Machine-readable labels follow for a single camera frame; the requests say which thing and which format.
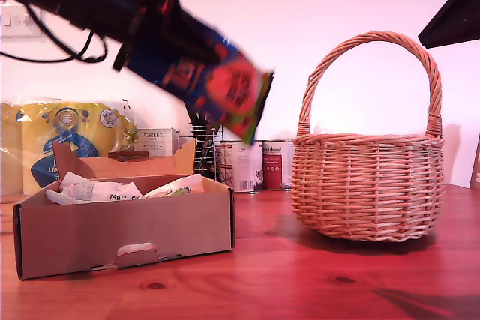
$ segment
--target wire rack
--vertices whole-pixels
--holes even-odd
[[[195,161],[193,171],[206,178],[220,180],[220,141],[224,139],[224,129],[219,127],[218,132],[206,135],[208,126],[192,125],[190,123],[190,135],[183,136],[195,139]]]

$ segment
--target table surface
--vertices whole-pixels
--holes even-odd
[[[365,243],[304,227],[290,194],[235,196],[233,251],[19,281],[1,202],[2,320],[480,319],[480,191],[449,186],[435,231]]]

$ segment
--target paint tin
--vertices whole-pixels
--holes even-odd
[[[220,142],[220,179],[236,193],[263,189],[263,142]]]
[[[263,142],[263,188],[265,190],[291,190],[293,176],[292,140]]]

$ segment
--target light switch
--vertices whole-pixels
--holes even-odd
[[[43,18],[43,11],[40,12],[39,17]],[[37,40],[43,35],[21,4],[2,4],[0,6],[0,23],[2,39]]]

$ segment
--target open cardboard box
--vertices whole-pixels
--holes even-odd
[[[55,144],[58,173],[94,181],[134,182],[141,193],[191,175],[194,141],[172,157],[128,161],[79,159]],[[235,245],[233,191],[202,178],[204,193],[165,198],[57,205],[43,188],[13,210],[16,269],[20,279],[103,268],[124,268],[205,253]]]

